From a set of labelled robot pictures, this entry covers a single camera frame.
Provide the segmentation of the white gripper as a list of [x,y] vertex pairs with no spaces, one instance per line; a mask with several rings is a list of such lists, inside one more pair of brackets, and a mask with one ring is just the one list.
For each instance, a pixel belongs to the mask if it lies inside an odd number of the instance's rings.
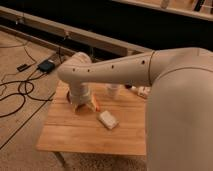
[[86,104],[92,111],[96,111],[97,106],[91,100],[91,91],[87,83],[74,83],[69,85],[69,100],[72,104],[73,112],[76,112],[80,105]]

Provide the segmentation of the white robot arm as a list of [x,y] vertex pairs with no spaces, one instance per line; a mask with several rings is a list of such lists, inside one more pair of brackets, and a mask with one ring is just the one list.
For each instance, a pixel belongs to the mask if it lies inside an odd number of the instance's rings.
[[213,171],[213,51],[155,50],[96,63],[77,52],[58,77],[76,105],[89,100],[90,83],[149,87],[147,171]]

